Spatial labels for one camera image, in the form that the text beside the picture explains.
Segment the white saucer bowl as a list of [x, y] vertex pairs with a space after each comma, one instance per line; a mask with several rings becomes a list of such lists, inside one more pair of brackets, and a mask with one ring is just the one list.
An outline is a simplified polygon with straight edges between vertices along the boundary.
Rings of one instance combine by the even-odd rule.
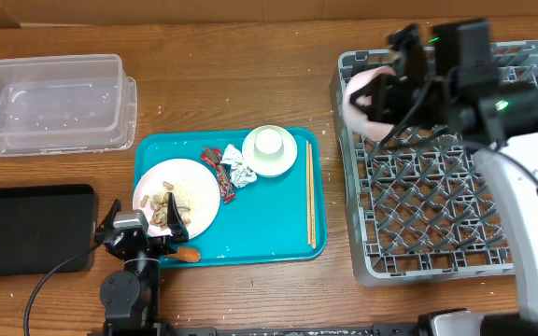
[[[283, 139], [283, 147], [275, 156], [265, 156], [259, 153], [255, 147], [255, 138], [263, 129], [275, 129]], [[275, 125], [264, 125], [252, 130], [244, 139], [242, 154], [246, 164], [257, 175], [264, 177], [278, 177], [285, 174], [295, 163], [298, 148], [293, 135]]]

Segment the white cup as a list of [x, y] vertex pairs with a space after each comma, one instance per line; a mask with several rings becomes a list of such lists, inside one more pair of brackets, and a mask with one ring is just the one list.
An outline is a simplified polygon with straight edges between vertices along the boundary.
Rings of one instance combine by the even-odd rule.
[[275, 156], [283, 147], [282, 136], [275, 129], [263, 129], [256, 135], [255, 147], [262, 155]]

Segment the pink bowl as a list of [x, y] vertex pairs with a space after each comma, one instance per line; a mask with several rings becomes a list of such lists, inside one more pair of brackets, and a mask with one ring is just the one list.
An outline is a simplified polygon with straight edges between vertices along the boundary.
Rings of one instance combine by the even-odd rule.
[[346, 126], [352, 132], [361, 134], [372, 141], [382, 140], [393, 129], [393, 125], [370, 121], [363, 112], [351, 104], [350, 94], [380, 75], [395, 76], [396, 73], [389, 66], [380, 66], [358, 73], [348, 82], [342, 102], [342, 118]]

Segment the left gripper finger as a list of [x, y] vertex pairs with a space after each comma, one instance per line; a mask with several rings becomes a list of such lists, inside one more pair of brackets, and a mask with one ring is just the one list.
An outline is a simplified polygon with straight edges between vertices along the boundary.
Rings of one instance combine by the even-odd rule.
[[171, 239], [175, 244], [187, 243], [189, 233], [179, 214], [175, 196], [172, 192], [168, 192], [167, 196], [167, 228], [171, 232]]
[[111, 208], [105, 218], [101, 221], [99, 226], [94, 232], [94, 241], [96, 243], [102, 243], [105, 240], [106, 233], [113, 229], [113, 222], [116, 215], [121, 210], [121, 202], [119, 199], [116, 199], [111, 205]]

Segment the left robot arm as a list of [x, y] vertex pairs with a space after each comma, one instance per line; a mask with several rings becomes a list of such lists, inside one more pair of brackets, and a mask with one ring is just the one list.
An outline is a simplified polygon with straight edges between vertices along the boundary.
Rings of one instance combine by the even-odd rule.
[[172, 193], [168, 194], [169, 233], [148, 235], [149, 221], [141, 210], [122, 211], [116, 200], [95, 230], [97, 244], [123, 261], [123, 269], [109, 275], [100, 287], [105, 307], [104, 335], [174, 335], [170, 323], [158, 317], [161, 257], [175, 254], [189, 241], [186, 226]]

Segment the red snack wrapper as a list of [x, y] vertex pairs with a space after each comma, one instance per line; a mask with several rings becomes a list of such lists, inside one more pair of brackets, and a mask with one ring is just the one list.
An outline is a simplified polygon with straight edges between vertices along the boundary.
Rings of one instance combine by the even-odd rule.
[[218, 148], [204, 147], [200, 159], [215, 170], [223, 202], [231, 202], [235, 197], [235, 191], [230, 177], [221, 163], [221, 151]]

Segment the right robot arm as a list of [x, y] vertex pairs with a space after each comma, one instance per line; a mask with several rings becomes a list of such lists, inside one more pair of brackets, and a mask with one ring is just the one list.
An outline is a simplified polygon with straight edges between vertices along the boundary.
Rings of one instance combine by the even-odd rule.
[[501, 216], [514, 262], [518, 310], [422, 315], [417, 335], [538, 335], [538, 90], [505, 83], [483, 19], [437, 25], [428, 58], [411, 24], [389, 35], [394, 60], [355, 74], [343, 94], [353, 132], [387, 143], [410, 126], [442, 125], [472, 150]]

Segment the white tissue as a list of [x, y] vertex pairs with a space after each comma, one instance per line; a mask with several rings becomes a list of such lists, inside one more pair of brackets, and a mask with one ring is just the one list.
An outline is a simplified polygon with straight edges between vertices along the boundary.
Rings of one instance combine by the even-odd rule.
[[246, 164], [242, 152], [233, 144], [224, 149], [220, 163], [230, 167], [230, 181], [239, 189], [257, 180], [256, 173]]

